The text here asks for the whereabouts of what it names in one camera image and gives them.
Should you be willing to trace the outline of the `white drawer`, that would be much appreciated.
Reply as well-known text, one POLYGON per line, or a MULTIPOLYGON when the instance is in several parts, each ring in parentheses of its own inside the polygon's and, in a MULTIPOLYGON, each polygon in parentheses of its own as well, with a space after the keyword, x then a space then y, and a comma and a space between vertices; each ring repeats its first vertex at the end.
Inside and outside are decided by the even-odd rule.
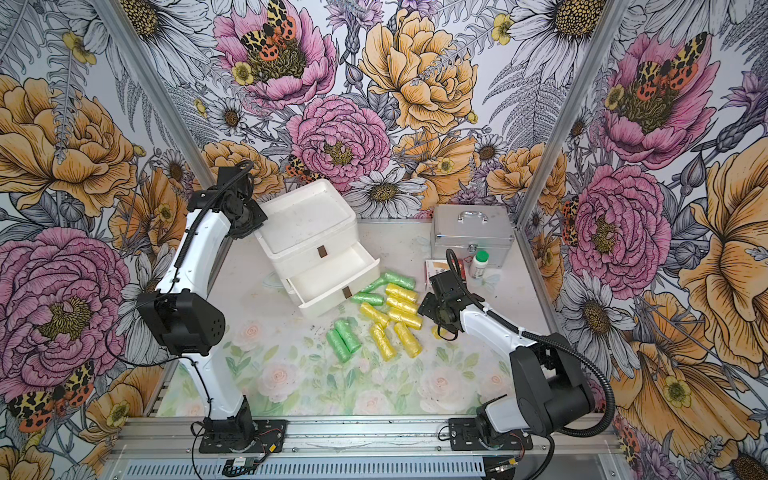
POLYGON ((328 313, 380 276, 380 260, 359 242, 286 279, 287 291, 307 319, 328 313))

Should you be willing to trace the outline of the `left aluminium corner post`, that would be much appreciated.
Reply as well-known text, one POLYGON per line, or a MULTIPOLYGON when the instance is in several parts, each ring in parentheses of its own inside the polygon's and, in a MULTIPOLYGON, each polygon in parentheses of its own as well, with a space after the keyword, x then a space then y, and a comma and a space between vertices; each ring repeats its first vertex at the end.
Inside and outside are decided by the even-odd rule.
POLYGON ((196 179, 203 188, 212 186, 215 183, 212 172, 202 158, 194 138, 155 69, 154 61, 150 59, 147 48, 136 34, 120 2, 96 1, 94 8, 112 35, 114 44, 135 72, 138 83, 154 105, 196 179))

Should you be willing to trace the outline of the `silver metal case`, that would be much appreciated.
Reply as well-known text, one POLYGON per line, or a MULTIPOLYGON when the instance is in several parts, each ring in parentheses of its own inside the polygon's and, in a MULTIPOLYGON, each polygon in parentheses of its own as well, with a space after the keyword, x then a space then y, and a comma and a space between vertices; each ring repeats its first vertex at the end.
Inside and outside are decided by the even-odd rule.
POLYGON ((500 269, 513 244, 513 228, 502 206, 439 204, 432 217, 431 254, 446 259, 452 249, 460 259, 488 253, 487 266, 500 269))

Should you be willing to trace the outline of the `white bottle green cap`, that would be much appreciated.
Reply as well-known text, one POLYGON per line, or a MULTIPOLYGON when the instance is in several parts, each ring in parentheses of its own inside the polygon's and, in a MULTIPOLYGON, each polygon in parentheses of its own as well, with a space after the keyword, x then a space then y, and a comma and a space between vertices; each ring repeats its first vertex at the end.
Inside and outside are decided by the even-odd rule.
POLYGON ((489 253, 485 250, 478 250, 472 257, 469 269, 469 275, 473 279, 479 279, 484 275, 488 266, 489 253))

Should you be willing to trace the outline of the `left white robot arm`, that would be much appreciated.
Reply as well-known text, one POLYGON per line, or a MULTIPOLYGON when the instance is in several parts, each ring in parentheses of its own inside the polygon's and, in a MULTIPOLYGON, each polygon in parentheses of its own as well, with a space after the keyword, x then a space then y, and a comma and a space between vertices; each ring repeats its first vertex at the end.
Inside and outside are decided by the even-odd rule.
POLYGON ((253 160, 218 169, 216 184, 193 193, 186 225, 169 270, 155 290, 137 298, 136 310, 157 343, 188 362, 208 406, 204 434, 243 449, 255 436, 245 395, 229 367, 214 359, 226 330, 224 314, 208 301, 217 256, 228 240, 260 228, 267 215, 253 198, 253 160))

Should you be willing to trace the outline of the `red white cardboard box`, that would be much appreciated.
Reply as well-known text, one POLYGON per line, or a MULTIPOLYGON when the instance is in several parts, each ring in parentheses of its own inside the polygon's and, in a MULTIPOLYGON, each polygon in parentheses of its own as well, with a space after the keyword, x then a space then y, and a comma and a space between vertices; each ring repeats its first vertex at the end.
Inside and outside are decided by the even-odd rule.
POLYGON ((426 283, 429 283, 431 277, 450 271, 450 267, 445 259, 427 259, 424 262, 424 267, 426 283))

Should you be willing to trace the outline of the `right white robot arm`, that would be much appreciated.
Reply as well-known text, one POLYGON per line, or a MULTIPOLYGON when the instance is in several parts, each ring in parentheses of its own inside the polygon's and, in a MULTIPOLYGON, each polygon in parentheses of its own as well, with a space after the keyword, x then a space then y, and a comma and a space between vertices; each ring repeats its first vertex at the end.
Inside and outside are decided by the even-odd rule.
POLYGON ((592 364, 559 334, 540 335, 512 324, 467 289, 460 275, 445 271, 429 278, 432 291, 418 313, 454 337, 467 334, 507 357, 514 392, 492 399, 477 410, 481 442, 498 448, 511 433, 545 437, 554 432, 589 438, 611 423, 612 398, 605 396, 604 416, 589 428, 571 424, 591 414, 596 402, 583 369, 592 364))

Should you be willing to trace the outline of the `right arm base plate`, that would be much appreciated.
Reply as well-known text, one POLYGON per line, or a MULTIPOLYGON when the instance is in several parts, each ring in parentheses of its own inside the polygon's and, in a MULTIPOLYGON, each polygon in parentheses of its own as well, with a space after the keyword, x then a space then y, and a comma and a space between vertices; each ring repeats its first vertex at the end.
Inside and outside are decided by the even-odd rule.
POLYGON ((532 437, 522 430, 496 432, 490 423, 478 417, 449 418, 446 438, 452 451, 528 451, 533 448, 532 437))

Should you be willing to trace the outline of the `aluminium corner post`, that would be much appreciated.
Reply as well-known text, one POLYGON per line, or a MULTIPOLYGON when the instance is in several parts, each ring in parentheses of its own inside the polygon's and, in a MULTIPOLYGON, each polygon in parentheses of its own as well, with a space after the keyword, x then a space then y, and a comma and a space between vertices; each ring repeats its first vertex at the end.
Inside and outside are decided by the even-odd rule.
POLYGON ((202 158, 194 138, 155 69, 154 61, 150 59, 147 48, 136 34, 120 2, 96 1, 94 8, 112 35, 114 44, 135 72, 138 83, 154 105, 196 179, 203 188, 212 186, 215 183, 212 172, 202 158))
POLYGON ((557 158, 566 140, 570 126, 577 116, 577 110, 580 108, 583 98, 591 89, 592 81, 596 78, 604 58, 610 51, 610 45, 620 28, 622 19, 630 4, 631 2, 626 0, 606 2, 603 15, 597 25, 586 57, 575 73, 566 101, 546 142, 539 167, 533 175, 526 193, 523 195, 522 205, 515 218, 515 226, 518 231, 524 229, 534 207, 538 204, 538 200, 546 186, 547 178, 557 163, 557 158))

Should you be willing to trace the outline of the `white drawer cabinet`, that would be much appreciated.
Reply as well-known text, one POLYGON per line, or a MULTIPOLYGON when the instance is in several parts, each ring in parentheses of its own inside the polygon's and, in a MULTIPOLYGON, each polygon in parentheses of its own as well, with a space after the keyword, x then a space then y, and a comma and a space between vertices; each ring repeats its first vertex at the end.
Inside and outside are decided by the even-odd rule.
POLYGON ((281 279, 309 270, 359 240, 355 212, 325 179, 260 208, 267 220, 255 236, 281 279))

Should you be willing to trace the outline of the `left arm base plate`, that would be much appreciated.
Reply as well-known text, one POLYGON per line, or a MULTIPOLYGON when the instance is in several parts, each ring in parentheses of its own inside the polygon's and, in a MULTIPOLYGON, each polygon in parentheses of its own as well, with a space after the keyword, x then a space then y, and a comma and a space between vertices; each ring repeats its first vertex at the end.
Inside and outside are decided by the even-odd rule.
POLYGON ((251 425, 238 420, 205 420, 198 450, 202 454, 279 453, 283 449, 288 422, 253 419, 251 425))

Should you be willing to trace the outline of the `aluminium front rail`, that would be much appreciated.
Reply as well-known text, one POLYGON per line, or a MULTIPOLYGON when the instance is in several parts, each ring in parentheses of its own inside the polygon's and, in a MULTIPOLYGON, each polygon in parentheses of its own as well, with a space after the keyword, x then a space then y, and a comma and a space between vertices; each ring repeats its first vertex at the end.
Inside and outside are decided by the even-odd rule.
MULTIPOLYGON (((288 416, 283 447, 271 461, 300 458, 510 456, 511 450, 454 451, 448 415, 425 416, 288 416)), ((244 452, 202 454, 192 445, 193 417, 140 418, 129 421, 106 468, 131 460, 179 461, 189 465, 248 457, 244 452)))

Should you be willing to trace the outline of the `right aluminium corner post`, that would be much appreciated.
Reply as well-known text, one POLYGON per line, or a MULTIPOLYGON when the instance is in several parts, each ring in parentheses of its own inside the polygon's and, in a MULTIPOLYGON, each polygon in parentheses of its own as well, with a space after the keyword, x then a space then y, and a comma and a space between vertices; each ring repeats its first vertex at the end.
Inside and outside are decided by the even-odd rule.
POLYGON ((538 204, 538 200, 546 186, 547 178, 557 163, 557 158, 566 140, 570 126, 577 116, 577 110, 580 108, 583 98, 591 89, 592 81, 596 78, 604 58, 610 51, 610 45, 620 28, 622 19, 630 4, 631 2, 626 0, 606 2, 603 15, 597 25, 586 57, 575 73, 566 101, 546 142, 539 167, 533 175, 526 193, 523 195, 522 205, 515 218, 515 226, 518 231, 524 229, 534 207, 538 204))

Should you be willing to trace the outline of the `green trash bag roll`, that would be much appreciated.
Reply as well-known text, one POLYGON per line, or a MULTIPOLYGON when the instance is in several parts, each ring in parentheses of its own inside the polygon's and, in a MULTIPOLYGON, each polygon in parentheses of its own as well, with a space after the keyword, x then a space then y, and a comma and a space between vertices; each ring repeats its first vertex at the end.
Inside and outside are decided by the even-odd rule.
POLYGON ((345 347, 351 354, 356 353, 362 347, 362 343, 347 320, 336 320, 334 327, 345 347))
POLYGON ((370 284, 368 284, 365 288, 361 290, 362 293, 371 293, 374 290, 378 289, 379 287, 386 285, 388 281, 384 276, 380 276, 370 284))
POLYGON ((383 306, 386 303, 383 296, 371 292, 359 292, 351 296, 349 300, 358 304, 367 303, 371 306, 383 306))
POLYGON ((404 276, 392 271, 385 271, 382 274, 382 277, 386 280, 387 283, 395 284, 411 291, 416 290, 416 281, 414 278, 404 276))
POLYGON ((326 332, 326 340, 340 363, 346 363, 349 361, 351 356, 350 351, 335 329, 329 329, 326 332))

